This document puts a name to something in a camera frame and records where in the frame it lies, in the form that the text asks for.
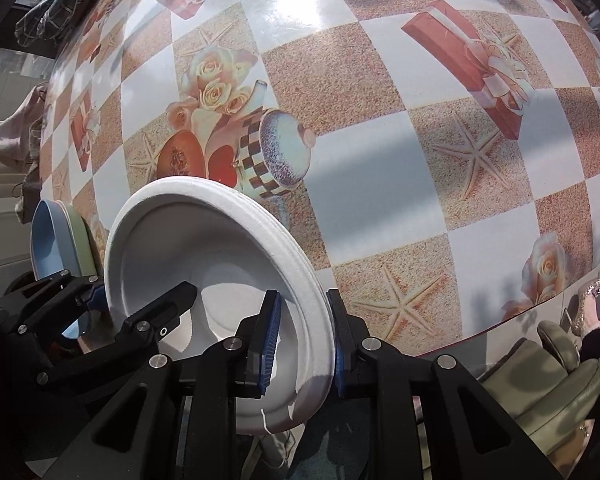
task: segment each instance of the green plate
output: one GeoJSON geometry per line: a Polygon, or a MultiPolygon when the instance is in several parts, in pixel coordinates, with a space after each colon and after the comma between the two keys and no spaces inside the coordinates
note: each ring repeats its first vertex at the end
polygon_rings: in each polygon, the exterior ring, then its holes
{"type": "Polygon", "coordinates": [[[91,253],[89,236],[87,235],[87,228],[84,225],[84,221],[73,207],[60,201],[56,202],[60,204],[69,222],[69,230],[71,231],[71,238],[74,241],[75,252],[78,255],[80,272],[83,276],[93,276],[96,274],[96,266],[93,262],[93,254],[91,253]]]}

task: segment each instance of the white paper plate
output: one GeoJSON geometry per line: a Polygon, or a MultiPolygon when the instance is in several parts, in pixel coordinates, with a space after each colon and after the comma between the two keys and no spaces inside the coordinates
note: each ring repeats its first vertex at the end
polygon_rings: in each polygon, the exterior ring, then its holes
{"type": "Polygon", "coordinates": [[[173,359],[201,354],[257,314],[268,288],[286,301],[273,374],[261,399],[238,399],[239,433],[288,430],[321,406],[334,369],[333,319],[313,267],[262,206],[204,178],[174,176],[138,190],[118,213],[105,258],[116,327],[188,281],[198,298],[160,342],[173,359]]]}

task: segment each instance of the blue plate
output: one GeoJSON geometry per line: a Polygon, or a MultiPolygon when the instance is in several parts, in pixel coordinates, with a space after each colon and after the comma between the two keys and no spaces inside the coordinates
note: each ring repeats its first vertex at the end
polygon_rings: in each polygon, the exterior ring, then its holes
{"type": "MultiPolygon", "coordinates": [[[[59,203],[40,200],[31,222],[31,263],[37,280],[67,269],[81,276],[69,223],[59,203]]],[[[91,316],[85,312],[62,335],[75,339],[88,330],[91,316]]]]}

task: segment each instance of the table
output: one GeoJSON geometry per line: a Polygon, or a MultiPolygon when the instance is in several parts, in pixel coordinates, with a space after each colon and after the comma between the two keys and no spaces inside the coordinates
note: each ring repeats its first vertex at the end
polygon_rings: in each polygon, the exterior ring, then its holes
{"type": "Polygon", "coordinates": [[[42,196],[102,264],[171,174],[258,200],[421,354],[600,263],[600,42],[570,0],[99,0],[50,80],[42,196]]]}

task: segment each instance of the sparkly shoe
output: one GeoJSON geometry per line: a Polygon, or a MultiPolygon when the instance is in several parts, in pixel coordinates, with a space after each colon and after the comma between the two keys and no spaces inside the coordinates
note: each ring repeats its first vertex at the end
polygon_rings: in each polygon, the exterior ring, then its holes
{"type": "Polygon", "coordinates": [[[594,280],[585,283],[578,289],[578,311],[575,319],[569,319],[571,323],[571,331],[576,337],[580,337],[582,334],[582,323],[584,322],[584,299],[589,294],[594,298],[598,297],[600,294],[600,278],[595,278],[594,280]]]}

